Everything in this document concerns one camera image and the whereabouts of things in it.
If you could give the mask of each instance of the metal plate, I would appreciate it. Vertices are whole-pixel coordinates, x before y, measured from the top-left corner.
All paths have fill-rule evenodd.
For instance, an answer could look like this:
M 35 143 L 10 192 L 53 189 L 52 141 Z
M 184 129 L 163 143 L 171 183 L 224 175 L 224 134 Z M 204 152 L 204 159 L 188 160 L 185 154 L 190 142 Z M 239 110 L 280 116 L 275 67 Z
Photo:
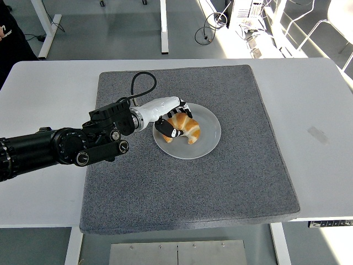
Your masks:
M 109 265 L 178 265 L 178 243 L 112 244 Z
M 112 244 L 109 265 L 247 265 L 242 240 Z
M 247 265 L 242 240 L 178 243 L 179 265 Z

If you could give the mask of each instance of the person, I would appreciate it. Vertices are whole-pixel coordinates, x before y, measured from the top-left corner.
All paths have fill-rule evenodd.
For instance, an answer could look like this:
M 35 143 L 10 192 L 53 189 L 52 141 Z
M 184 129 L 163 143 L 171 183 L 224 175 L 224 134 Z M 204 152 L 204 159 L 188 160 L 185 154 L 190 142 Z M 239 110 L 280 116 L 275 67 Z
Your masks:
M 0 90 L 15 63 L 37 60 L 8 7 L 0 0 Z

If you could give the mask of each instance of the clear plate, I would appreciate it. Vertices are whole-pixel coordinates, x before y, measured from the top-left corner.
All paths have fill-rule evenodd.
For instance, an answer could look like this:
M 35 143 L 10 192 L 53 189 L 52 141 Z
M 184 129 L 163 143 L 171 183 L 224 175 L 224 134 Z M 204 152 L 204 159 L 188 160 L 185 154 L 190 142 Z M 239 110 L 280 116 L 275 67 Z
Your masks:
M 218 144 L 221 138 L 221 125 L 217 117 L 201 105 L 188 103 L 192 117 L 201 129 L 199 139 L 192 145 L 188 144 L 186 136 L 174 138 L 167 143 L 162 134 L 153 126 L 153 137 L 159 148 L 167 154 L 179 159 L 196 159 L 210 153 Z

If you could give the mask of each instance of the robotic hand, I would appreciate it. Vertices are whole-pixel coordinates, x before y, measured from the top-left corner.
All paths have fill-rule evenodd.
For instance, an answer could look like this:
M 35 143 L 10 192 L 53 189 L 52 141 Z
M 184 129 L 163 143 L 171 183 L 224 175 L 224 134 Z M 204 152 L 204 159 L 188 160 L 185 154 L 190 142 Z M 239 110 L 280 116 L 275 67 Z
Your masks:
M 90 121 L 82 129 L 45 127 L 31 135 L 0 138 L 0 181 L 58 163 L 87 166 L 114 161 L 129 150 L 121 135 L 141 131 L 152 122 L 162 134 L 178 137 L 183 132 L 162 118 L 178 111 L 192 117 L 186 102 L 178 97 L 158 98 L 141 107 L 130 107 L 126 98 L 90 112 Z
M 135 128 L 137 131 L 146 128 L 148 123 L 154 122 L 156 129 L 169 138 L 178 137 L 183 134 L 183 131 L 175 129 L 163 119 L 163 115 L 167 114 L 171 118 L 173 114 L 183 112 L 192 118 L 189 106 L 178 97 L 158 98 L 141 107 L 130 108 L 130 111 L 140 121 Z

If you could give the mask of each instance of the gray floor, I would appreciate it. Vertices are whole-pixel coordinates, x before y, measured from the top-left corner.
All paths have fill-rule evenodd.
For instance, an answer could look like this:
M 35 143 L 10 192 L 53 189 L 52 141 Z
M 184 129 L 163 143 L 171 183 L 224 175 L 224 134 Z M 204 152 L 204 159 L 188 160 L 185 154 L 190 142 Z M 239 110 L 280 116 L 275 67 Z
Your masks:
M 310 1 L 298 0 L 297 2 L 308 3 Z M 329 3 L 330 0 L 316 1 L 314 10 L 302 19 L 296 21 L 297 25 L 306 34 L 308 34 L 319 20 L 327 19 Z M 310 9 L 311 4 L 308 6 L 299 6 L 288 1 L 286 4 L 285 12 L 291 19 L 295 19 Z M 285 27 L 289 23 L 286 17 L 283 17 L 281 22 L 283 25 L 285 25 Z M 300 34 L 296 30 L 295 26 L 291 27 L 289 35 L 292 36 L 292 43 L 295 47 L 298 47 L 305 38 L 305 35 Z M 317 27 L 317 29 L 312 34 L 311 39 L 341 68 L 345 65 L 349 56 L 353 52 L 353 45 L 349 44 L 343 50 L 343 52 L 339 54 L 339 51 L 346 45 L 347 41 L 330 24 L 327 23 L 321 23 L 321 25 Z M 308 57 L 322 57 L 322 55 L 315 49 L 313 45 L 310 44 L 309 41 L 304 44 L 302 49 L 308 55 Z M 348 65 L 345 73 L 353 78 L 353 63 Z
M 26 34 L 44 33 L 30 1 L 5 2 L 13 7 L 13 15 Z M 219 9 L 224 1 L 213 2 Z M 324 16 L 325 2 L 327 0 L 319 1 L 318 11 L 309 22 L 303 20 L 305 26 L 309 28 Z M 168 55 L 161 54 L 158 0 L 149 0 L 147 6 L 143 6 L 140 0 L 106 0 L 105 8 L 100 7 L 98 0 L 44 0 L 44 3 L 52 16 L 55 13 L 63 15 L 61 24 L 66 31 L 58 31 L 48 60 L 225 58 L 217 41 L 207 46 L 195 42 L 194 34 L 204 23 L 204 15 L 196 1 L 168 1 Z M 286 11 L 290 15 L 301 14 L 298 7 L 288 7 Z M 41 43 L 34 39 L 30 45 L 38 54 Z M 328 47 L 330 51 L 336 47 L 339 50 L 341 43 Z M 292 264 L 336 264 L 318 230 L 308 229 L 306 225 L 284 224 Z M 65 228 L 0 229 L 0 264 L 63 264 L 69 231 Z M 226 239 L 244 240 L 248 264 L 276 264 L 269 225 L 254 225 L 120 236 L 85 235 L 81 265 L 108 264 L 111 243 Z M 322 247 L 311 251 L 313 245 Z

